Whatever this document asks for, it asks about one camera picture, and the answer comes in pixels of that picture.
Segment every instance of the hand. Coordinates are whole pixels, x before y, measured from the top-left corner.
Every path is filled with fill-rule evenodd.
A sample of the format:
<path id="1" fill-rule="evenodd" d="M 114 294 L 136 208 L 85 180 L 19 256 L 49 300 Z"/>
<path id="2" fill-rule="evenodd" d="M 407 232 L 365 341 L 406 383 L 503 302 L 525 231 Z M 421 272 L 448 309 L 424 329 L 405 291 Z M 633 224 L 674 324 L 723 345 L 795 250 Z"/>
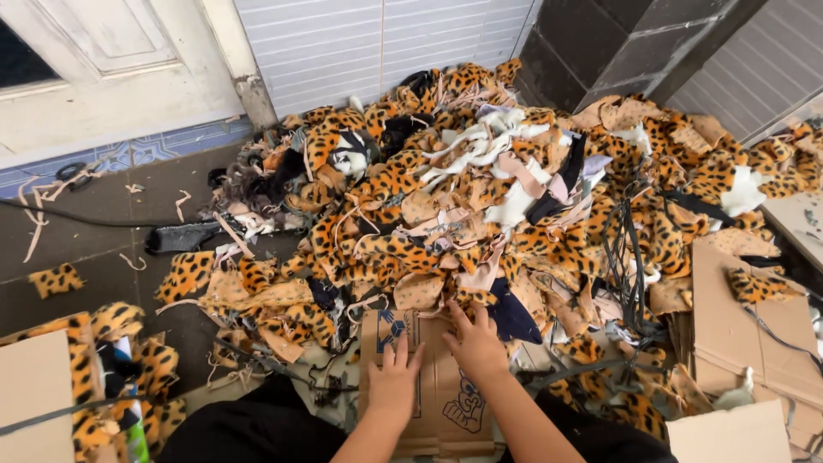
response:
<path id="1" fill-rule="evenodd" d="M 396 426 L 399 433 L 412 418 L 417 373 L 423 364 L 424 350 L 425 343 L 417 346 L 417 352 L 407 366 L 409 340 L 403 331 L 396 355 L 392 345 L 386 344 L 383 369 L 369 362 L 369 408 L 366 413 L 379 415 L 382 422 Z"/>
<path id="2" fill-rule="evenodd" d="M 455 301 L 449 301 L 452 320 L 463 334 L 463 343 L 449 333 L 443 333 L 443 339 L 466 376 L 482 389 L 489 380 L 510 374 L 509 360 L 503 343 L 497 339 L 497 324 L 489 318 L 489 311 L 482 304 L 473 307 L 474 325 Z"/>

